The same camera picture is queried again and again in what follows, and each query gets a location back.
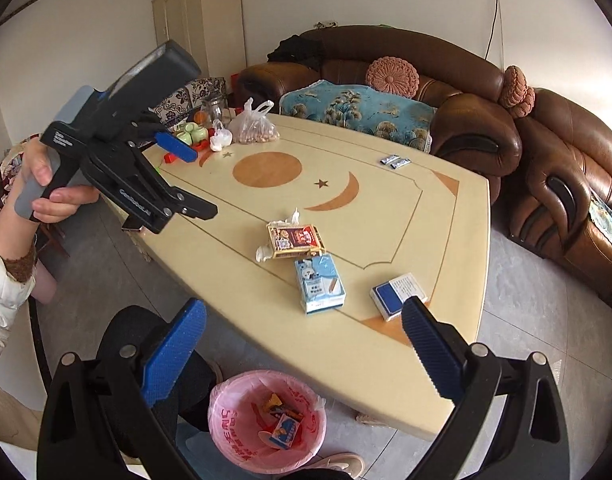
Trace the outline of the cream sleeve forearm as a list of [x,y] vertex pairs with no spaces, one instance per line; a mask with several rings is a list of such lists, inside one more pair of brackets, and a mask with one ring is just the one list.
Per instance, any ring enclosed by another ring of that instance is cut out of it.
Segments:
[[24,186],[17,177],[0,210],[0,356],[6,348],[18,309],[36,283],[34,248],[37,225],[19,216],[14,204]]

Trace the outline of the person's left hand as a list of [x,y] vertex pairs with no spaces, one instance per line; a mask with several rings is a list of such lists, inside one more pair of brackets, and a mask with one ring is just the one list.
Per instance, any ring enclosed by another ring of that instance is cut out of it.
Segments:
[[[52,179],[48,148],[37,138],[25,144],[21,175],[24,183],[34,178],[40,185],[47,185]],[[40,222],[59,223],[76,214],[80,206],[94,204],[99,196],[91,185],[56,188],[48,198],[34,200],[32,211]]]

